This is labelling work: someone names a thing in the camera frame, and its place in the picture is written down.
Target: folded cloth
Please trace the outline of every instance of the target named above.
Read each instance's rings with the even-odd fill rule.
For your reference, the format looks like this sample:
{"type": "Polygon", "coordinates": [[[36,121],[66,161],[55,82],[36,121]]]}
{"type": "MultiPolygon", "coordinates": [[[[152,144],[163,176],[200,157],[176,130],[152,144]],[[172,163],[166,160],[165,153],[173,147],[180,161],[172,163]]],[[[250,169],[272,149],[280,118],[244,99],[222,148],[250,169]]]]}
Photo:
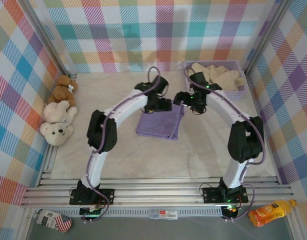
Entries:
{"type": "Polygon", "coordinates": [[[184,106],[172,104],[171,111],[142,113],[136,128],[139,136],[178,140],[179,124],[185,115],[184,106]]]}

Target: bottle cap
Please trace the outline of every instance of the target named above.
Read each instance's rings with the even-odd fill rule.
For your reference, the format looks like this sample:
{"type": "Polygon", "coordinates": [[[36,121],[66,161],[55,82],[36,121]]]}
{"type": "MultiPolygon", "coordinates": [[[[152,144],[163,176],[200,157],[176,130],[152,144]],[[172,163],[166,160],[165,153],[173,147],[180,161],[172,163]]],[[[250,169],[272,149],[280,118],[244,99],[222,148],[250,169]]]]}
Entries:
{"type": "Polygon", "coordinates": [[[292,207],[294,208],[295,206],[297,206],[297,202],[294,199],[290,199],[289,203],[291,203],[292,207]]]}

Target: white teddy bear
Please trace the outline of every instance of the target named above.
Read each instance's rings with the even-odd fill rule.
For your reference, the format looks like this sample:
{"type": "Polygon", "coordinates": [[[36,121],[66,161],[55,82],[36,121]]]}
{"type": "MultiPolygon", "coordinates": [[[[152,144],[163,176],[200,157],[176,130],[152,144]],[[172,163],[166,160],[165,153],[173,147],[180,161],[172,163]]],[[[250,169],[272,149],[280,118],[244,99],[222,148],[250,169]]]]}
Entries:
{"type": "Polygon", "coordinates": [[[60,146],[73,134],[70,126],[77,114],[77,108],[69,108],[69,102],[64,100],[59,103],[51,102],[43,110],[43,118],[46,121],[40,126],[40,132],[47,143],[52,146],[60,146]]]}

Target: floor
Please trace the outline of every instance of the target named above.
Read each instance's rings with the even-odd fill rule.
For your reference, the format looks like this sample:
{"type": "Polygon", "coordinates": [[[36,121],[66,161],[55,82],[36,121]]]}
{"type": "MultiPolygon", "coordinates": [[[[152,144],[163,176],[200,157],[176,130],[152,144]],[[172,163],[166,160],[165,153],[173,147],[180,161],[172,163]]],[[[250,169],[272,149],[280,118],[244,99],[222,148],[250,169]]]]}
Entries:
{"type": "Polygon", "coordinates": [[[72,218],[72,227],[61,233],[35,223],[32,219],[26,240],[293,240],[287,218],[255,227],[249,218],[225,222],[220,217],[183,217],[178,220],[104,217],[84,224],[72,218]]]}
{"type": "MultiPolygon", "coordinates": [[[[173,100],[177,92],[186,91],[181,72],[163,72],[162,76],[170,84],[167,98],[173,100]]],[[[85,174],[89,158],[86,134],[92,112],[112,107],[137,83],[146,82],[147,73],[79,73],[76,81],[78,114],[72,123],[74,133],[58,148],[52,179],[79,179],[85,174]]],[[[257,115],[249,91],[234,103],[251,116],[257,115]]],[[[212,109],[200,116],[185,109],[178,141],[137,136],[140,116],[139,110],[119,127],[118,142],[104,163],[101,178],[221,177],[225,173],[230,160],[230,129],[212,109]]],[[[266,151],[264,164],[251,166],[247,176],[276,176],[267,146],[266,151]]]]}

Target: bottle label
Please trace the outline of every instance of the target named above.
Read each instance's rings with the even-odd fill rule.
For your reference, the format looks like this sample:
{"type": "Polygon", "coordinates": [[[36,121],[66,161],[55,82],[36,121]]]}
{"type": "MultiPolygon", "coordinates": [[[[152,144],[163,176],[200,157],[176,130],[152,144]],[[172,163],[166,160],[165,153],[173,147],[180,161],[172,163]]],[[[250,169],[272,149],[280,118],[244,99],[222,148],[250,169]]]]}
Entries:
{"type": "Polygon", "coordinates": [[[260,207],[255,212],[259,226],[263,226],[271,222],[272,220],[282,218],[285,216],[283,208],[276,203],[260,207]]]}

